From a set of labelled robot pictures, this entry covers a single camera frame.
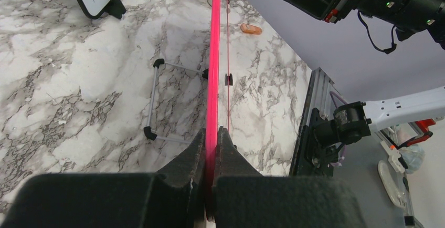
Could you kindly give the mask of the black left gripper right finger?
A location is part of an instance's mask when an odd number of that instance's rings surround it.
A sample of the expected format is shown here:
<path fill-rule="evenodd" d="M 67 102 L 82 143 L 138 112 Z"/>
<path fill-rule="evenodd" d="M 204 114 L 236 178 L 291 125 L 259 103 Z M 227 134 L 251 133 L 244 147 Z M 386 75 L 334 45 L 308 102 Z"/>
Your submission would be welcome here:
<path fill-rule="evenodd" d="M 259 173 L 220 127 L 215 155 L 213 216 L 217 227 L 365 227 L 352 190 L 325 177 Z"/>

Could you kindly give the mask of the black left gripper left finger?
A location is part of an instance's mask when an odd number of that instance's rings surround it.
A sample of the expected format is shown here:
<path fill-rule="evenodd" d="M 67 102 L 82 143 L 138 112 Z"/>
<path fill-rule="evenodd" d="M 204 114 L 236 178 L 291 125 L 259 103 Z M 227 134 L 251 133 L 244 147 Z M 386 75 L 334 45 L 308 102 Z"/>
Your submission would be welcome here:
<path fill-rule="evenodd" d="M 205 136 L 154 173 L 32 177 L 2 227 L 205 227 Z"/>

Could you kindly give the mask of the red framed whiteboard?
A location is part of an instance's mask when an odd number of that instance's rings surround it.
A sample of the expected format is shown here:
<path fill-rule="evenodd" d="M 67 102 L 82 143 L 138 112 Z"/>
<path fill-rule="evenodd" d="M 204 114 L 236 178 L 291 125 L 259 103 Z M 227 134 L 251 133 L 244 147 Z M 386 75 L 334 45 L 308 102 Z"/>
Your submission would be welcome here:
<path fill-rule="evenodd" d="M 219 57 L 222 0 L 212 0 L 207 83 L 205 185 L 212 188 L 218 142 Z"/>

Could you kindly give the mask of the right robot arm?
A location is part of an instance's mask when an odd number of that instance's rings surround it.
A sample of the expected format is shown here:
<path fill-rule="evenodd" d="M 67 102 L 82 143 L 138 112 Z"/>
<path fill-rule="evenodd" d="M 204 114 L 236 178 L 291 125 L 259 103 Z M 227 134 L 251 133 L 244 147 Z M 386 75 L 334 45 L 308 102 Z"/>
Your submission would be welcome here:
<path fill-rule="evenodd" d="M 298 9 L 292 43 L 351 100 L 444 84 L 444 0 L 283 0 Z"/>

